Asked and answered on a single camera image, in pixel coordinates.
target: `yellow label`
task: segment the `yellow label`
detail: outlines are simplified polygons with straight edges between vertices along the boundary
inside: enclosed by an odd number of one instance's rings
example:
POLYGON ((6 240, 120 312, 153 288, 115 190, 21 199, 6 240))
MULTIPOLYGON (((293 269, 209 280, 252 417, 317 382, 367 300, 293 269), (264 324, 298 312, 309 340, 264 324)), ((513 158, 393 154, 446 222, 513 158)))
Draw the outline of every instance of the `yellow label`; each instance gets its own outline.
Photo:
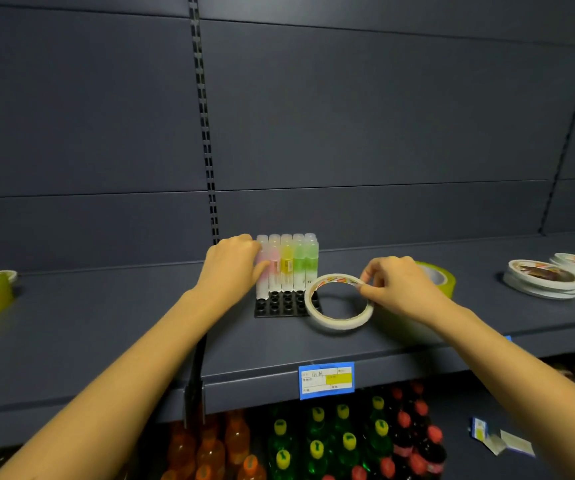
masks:
POLYGON ((330 374, 325 376, 325 383, 334 384, 352 384, 352 374, 330 374))

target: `forearm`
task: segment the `forearm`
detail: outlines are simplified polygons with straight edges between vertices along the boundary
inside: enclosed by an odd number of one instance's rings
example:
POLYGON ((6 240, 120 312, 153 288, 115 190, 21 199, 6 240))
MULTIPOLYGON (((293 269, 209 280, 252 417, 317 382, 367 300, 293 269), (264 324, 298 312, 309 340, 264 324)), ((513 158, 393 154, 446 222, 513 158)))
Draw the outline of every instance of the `forearm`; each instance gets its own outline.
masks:
POLYGON ((575 384, 454 305, 429 321, 548 456, 575 478, 575 384))
POLYGON ((0 480, 112 478, 206 323, 222 311, 184 294, 4 465, 0 480))

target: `left hand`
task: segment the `left hand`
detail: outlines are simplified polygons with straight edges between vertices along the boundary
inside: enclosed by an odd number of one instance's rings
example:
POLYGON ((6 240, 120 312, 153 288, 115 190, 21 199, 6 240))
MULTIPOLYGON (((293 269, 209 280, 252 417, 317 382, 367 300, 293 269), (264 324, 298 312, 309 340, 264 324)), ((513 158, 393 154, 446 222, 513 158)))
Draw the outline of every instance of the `left hand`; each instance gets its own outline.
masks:
POLYGON ((261 243, 249 234, 222 239, 208 250, 201 269, 196 293, 216 301, 227 311, 254 286, 260 275, 270 265, 263 261, 254 266, 254 258, 261 243))

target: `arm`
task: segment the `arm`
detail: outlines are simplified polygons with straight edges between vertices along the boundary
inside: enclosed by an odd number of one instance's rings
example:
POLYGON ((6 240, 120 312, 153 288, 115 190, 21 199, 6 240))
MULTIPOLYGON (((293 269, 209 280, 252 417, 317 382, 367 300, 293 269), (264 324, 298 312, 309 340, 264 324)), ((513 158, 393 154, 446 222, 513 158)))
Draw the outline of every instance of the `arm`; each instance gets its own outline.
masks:
POLYGON ((361 294, 419 321, 456 349, 535 443, 575 478, 575 384, 455 304, 410 258, 376 258, 361 294))
POLYGON ((197 285, 0 469, 0 480, 107 480, 188 352, 259 278, 249 235, 208 251, 197 285))

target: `yellow bottle cap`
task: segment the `yellow bottle cap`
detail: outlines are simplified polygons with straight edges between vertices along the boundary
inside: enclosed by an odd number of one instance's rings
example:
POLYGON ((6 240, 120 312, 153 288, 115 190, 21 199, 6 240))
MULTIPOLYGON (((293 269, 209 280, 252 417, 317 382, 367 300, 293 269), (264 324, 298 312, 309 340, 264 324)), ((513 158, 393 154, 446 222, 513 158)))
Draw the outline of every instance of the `yellow bottle cap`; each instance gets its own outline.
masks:
POLYGON ((356 436, 352 433, 344 433, 343 434, 343 447, 346 450, 354 450, 356 448, 356 436))
POLYGON ((321 443, 319 440, 314 440, 312 443, 310 443, 310 455, 312 455, 312 458, 315 460, 321 460, 321 458, 323 458, 323 452, 323 443, 321 443))
POLYGON ((339 404, 336 406, 336 413, 341 419, 347 419, 349 417, 349 408, 347 404, 339 404))
POLYGON ((387 432, 390 429, 387 423, 382 419, 376 420, 376 422, 374 423, 374 428, 376 429, 376 434, 379 436, 387 435, 387 432))
POLYGON ((383 409, 383 406, 385 406, 385 401, 383 400, 383 398, 379 395, 375 395, 372 398, 372 407, 380 411, 381 409, 383 409))
POLYGON ((281 450, 277 453, 277 467, 279 470, 285 470, 289 467, 289 451, 281 450))
POLYGON ((312 408, 312 418, 317 423, 323 421, 325 419, 325 411, 323 411, 323 408, 312 408))
POLYGON ((287 430, 288 424, 284 419, 277 419, 274 422, 274 433, 276 433, 277 436, 285 435, 287 430))

